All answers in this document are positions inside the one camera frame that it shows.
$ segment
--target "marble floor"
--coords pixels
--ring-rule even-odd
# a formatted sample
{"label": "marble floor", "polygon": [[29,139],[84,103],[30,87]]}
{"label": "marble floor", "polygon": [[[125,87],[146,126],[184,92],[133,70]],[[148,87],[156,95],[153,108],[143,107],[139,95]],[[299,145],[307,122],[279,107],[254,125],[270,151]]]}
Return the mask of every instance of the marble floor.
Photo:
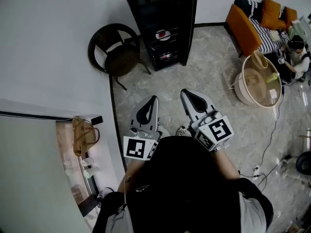
{"label": "marble floor", "polygon": [[[121,138],[127,128],[131,110],[151,95],[158,97],[160,121],[171,135],[175,134],[180,125],[187,127],[190,120],[183,110],[180,91],[183,88],[198,90],[210,96],[216,107],[228,116],[235,135],[229,140],[225,151],[241,174],[253,176],[252,170],[261,162],[262,153],[270,142],[278,106],[264,109],[245,105],[238,100],[234,90],[228,89],[240,73],[244,57],[238,58],[224,27],[194,30],[186,66],[177,64],[154,72],[146,50],[142,49],[141,55],[152,74],[147,74],[139,64],[131,73],[119,78],[127,91],[113,83]],[[284,101],[279,110],[276,131],[259,173],[269,173],[287,154],[297,156],[303,152],[303,140],[298,136],[306,134],[307,128],[311,127],[311,92],[308,82],[286,86]],[[295,223],[302,217],[311,203],[311,189],[307,184],[291,177],[283,178],[280,175],[281,166],[282,164],[268,176],[267,186],[263,191],[275,212],[268,230],[270,233],[286,230],[291,222]],[[254,183],[258,184],[260,181],[261,178],[258,178]]]}

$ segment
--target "wicker chair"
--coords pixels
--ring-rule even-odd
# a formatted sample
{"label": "wicker chair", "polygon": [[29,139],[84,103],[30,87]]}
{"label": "wicker chair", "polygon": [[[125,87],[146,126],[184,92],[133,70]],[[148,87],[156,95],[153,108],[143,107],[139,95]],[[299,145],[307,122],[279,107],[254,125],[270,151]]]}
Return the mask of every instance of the wicker chair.
{"label": "wicker chair", "polygon": [[[122,40],[119,31],[128,33],[134,40],[135,46],[126,44]],[[114,44],[121,42],[122,45],[107,52],[107,50]],[[101,67],[95,59],[95,46],[98,46],[106,55],[104,67]],[[137,34],[131,28],[119,24],[108,24],[99,29],[91,38],[88,45],[88,58],[92,65],[99,71],[105,72],[115,77],[116,82],[126,90],[125,86],[118,81],[118,77],[129,73],[135,68],[137,63],[145,66],[146,71],[151,74],[147,65],[140,59],[140,45]]]}

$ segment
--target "sitting person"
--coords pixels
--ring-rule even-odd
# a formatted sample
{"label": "sitting person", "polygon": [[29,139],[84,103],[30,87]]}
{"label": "sitting person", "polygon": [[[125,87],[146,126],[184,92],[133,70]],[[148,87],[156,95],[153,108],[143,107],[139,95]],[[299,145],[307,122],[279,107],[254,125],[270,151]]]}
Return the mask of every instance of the sitting person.
{"label": "sitting person", "polygon": [[292,40],[284,44],[280,50],[285,52],[285,65],[289,69],[289,71],[281,71],[281,78],[287,82],[291,79],[304,81],[304,73],[308,71],[310,65],[310,52],[307,53],[303,39],[294,35]]}

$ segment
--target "black shelf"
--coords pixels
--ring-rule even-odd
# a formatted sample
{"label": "black shelf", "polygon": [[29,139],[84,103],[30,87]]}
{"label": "black shelf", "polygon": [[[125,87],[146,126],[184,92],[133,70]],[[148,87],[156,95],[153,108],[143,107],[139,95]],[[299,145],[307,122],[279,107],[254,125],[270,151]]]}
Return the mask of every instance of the black shelf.
{"label": "black shelf", "polygon": [[[127,0],[156,71],[175,63],[187,64],[197,0]],[[169,31],[167,40],[156,38]],[[160,59],[164,54],[170,56]]]}

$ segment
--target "black cable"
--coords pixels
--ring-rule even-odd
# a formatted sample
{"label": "black cable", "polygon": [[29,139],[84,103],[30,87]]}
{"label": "black cable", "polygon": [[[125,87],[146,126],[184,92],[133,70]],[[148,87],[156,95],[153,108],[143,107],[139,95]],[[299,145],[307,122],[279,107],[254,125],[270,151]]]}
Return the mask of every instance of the black cable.
{"label": "black cable", "polygon": [[[296,80],[294,83],[296,83],[298,80]],[[288,85],[288,84],[284,84],[286,86],[292,86],[294,83],[292,83],[291,85]]]}
{"label": "black cable", "polygon": [[[278,116],[277,116],[277,119],[276,119],[276,123],[277,123],[278,118],[280,117],[280,107],[281,107],[281,104],[282,104],[283,101],[284,101],[284,95],[282,96],[282,101],[281,101],[281,103],[280,103],[279,106],[278,106]],[[269,143],[269,145],[266,147],[266,149],[264,150],[264,152],[263,152],[263,154],[262,154],[262,159],[261,159],[260,165],[259,165],[258,167],[256,167],[256,168],[253,169],[254,172],[255,172],[256,170],[258,170],[258,168],[259,168],[259,167],[262,165],[262,163],[263,163],[264,154],[265,154],[265,152],[267,151],[268,147],[271,145],[271,142],[272,142],[272,135],[273,135],[274,131],[276,131],[276,123],[275,123],[275,125],[274,125],[274,130],[272,131],[271,136],[270,136],[270,143]]]}
{"label": "black cable", "polygon": [[289,154],[289,155],[286,155],[282,160],[280,160],[280,161],[276,164],[276,166],[275,166],[274,168],[271,169],[271,171],[270,171],[267,175],[263,174],[263,175],[265,176],[265,178],[263,178],[263,179],[259,182],[259,184],[257,185],[257,187],[263,182],[264,179],[266,179],[266,184],[264,185],[264,188],[263,188],[263,190],[264,190],[264,189],[266,188],[266,185],[267,185],[267,178],[268,178],[268,176],[270,175],[270,173],[272,173],[272,171],[273,171],[274,169],[276,169],[276,167],[278,166],[278,164],[280,164],[283,160],[289,160],[289,159],[291,159],[291,158],[293,158],[293,157],[298,157],[298,156],[291,156],[290,154]]}
{"label": "black cable", "polygon": [[263,192],[264,191],[264,189],[266,188],[266,186],[267,186],[267,182],[268,182],[268,179],[267,179],[267,176],[263,173],[263,175],[264,175],[264,178],[266,178],[266,184],[264,185],[264,187],[263,187],[263,189],[261,190],[261,192]]}
{"label": "black cable", "polygon": [[241,175],[241,176],[244,176],[244,177],[248,177],[248,178],[256,178],[256,177],[260,177],[261,175],[263,175],[263,176],[266,178],[266,184],[265,184],[265,186],[264,186],[264,188],[263,188],[263,190],[262,190],[261,192],[263,192],[264,189],[266,188],[266,185],[267,185],[267,176],[266,176],[264,173],[259,174],[259,175],[254,175],[254,176],[246,176],[246,175],[243,175],[243,174],[241,174],[241,173],[240,173],[240,175]]}

